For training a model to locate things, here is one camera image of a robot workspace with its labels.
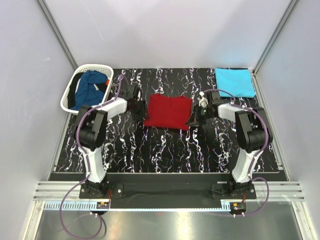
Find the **red t shirt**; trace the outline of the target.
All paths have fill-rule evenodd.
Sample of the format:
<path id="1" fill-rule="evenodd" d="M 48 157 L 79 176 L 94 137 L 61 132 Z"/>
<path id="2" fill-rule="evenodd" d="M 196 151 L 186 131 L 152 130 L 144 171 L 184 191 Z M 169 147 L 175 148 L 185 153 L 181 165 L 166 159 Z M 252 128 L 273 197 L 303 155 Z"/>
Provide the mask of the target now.
<path id="1" fill-rule="evenodd" d="M 187 131 L 186 124 L 191 116 L 193 100 L 183 95 L 177 97 L 156 93 L 149 98 L 148 119 L 143 124 L 147 127 L 168 128 Z"/>

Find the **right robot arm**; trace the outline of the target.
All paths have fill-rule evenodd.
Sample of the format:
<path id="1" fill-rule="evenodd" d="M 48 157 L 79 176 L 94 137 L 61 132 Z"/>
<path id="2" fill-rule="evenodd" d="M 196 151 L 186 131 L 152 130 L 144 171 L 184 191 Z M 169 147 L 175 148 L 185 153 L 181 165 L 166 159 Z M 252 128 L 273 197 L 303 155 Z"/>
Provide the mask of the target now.
<path id="1" fill-rule="evenodd" d="M 198 104 L 193 108 L 186 125 L 201 126 L 207 119 L 220 118 L 235 123 L 240 152 L 231 171 L 231 182 L 235 185 L 250 183 L 253 168 L 265 148 L 272 143 L 266 112 L 262 107 L 249 108 L 234 103 L 235 97 L 225 90 L 209 89 L 199 93 Z"/>

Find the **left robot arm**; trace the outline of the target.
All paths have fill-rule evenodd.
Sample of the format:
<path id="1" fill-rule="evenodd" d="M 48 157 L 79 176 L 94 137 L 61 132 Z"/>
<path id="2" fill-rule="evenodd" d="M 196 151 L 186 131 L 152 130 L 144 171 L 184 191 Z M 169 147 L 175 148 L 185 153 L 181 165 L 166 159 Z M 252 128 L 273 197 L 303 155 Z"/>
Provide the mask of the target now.
<path id="1" fill-rule="evenodd" d="M 87 184 L 99 186 L 105 181 L 102 145 L 106 140 L 107 123 L 110 119 L 127 112 L 134 121 L 143 121 L 149 117 L 146 100 L 142 98 L 142 90 L 137 84 L 127 85 L 126 89 L 119 90 L 106 102 L 80 108 L 73 132 L 85 159 Z"/>

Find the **white perforated laundry basket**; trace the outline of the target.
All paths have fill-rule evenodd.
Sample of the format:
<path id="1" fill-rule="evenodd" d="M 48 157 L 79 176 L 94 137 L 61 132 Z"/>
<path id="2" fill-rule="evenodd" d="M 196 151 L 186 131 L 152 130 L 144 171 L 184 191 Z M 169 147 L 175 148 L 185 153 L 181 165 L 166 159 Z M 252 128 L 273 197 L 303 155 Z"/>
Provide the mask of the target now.
<path id="1" fill-rule="evenodd" d="M 77 115 L 84 106 L 96 106 L 103 103 L 111 90 L 114 71 L 103 64 L 84 64 L 78 67 L 60 100 L 61 108 Z"/>

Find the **folded cyan t shirt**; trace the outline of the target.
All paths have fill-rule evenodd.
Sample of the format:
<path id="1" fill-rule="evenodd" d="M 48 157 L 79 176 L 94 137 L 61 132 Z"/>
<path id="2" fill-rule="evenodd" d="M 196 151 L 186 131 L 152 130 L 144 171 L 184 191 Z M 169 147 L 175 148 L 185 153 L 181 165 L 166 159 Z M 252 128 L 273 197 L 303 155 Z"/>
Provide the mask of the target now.
<path id="1" fill-rule="evenodd" d="M 256 92 L 248 69 L 215 69 L 216 86 L 236 98 L 254 98 Z"/>

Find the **blue t shirt in basket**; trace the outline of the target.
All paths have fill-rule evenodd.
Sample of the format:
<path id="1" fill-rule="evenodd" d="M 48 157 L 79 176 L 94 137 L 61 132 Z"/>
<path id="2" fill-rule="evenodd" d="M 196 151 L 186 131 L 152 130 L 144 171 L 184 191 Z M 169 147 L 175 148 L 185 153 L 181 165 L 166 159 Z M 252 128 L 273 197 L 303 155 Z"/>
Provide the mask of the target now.
<path id="1" fill-rule="evenodd" d="M 78 111 L 83 105 L 94 106 L 102 102 L 110 79 L 107 75 L 87 70 L 81 76 L 75 93 L 75 106 L 70 110 Z"/>

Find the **black garment in basket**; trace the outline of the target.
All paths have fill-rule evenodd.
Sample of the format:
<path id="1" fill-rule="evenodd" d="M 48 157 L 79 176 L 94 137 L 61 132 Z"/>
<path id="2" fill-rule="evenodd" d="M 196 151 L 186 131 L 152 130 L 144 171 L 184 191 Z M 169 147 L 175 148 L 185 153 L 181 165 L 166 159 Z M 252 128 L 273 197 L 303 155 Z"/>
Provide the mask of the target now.
<path id="1" fill-rule="evenodd" d="M 77 91 L 76 88 L 77 88 L 77 84 L 83 74 L 84 74 L 83 72 L 79 72 L 71 80 L 71 84 L 69 86 L 69 92 L 67 95 L 68 109 L 71 109 L 76 106 L 76 91 Z"/>

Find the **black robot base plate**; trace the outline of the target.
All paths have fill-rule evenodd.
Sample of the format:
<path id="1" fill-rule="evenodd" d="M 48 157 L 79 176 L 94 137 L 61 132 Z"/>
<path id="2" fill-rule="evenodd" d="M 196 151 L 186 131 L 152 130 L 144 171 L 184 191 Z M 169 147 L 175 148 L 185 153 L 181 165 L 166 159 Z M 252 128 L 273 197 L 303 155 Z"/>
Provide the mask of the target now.
<path id="1" fill-rule="evenodd" d="M 80 187 L 81 199 L 132 195 L 181 196 L 195 195 L 214 200 L 255 200 L 251 182 L 236 183 L 229 173 L 108 173 L 101 183 L 85 181 Z"/>

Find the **aluminium rail with connectors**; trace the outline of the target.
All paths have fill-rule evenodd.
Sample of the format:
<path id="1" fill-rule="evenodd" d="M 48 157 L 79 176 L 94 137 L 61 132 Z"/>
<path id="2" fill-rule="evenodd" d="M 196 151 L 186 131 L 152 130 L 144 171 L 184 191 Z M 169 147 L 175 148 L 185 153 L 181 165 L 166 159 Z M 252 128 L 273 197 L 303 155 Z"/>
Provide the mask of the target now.
<path id="1" fill-rule="evenodd" d="M 50 211 L 92 211 L 92 212 L 227 212 L 232 215 L 244 215 L 247 205 L 244 202 L 213 200 L 207 205 L 198 201 L 186 204 L 179 202 L 122 201 L 111 200 L 50 200 L 44 203 L 44 209 Z"/>

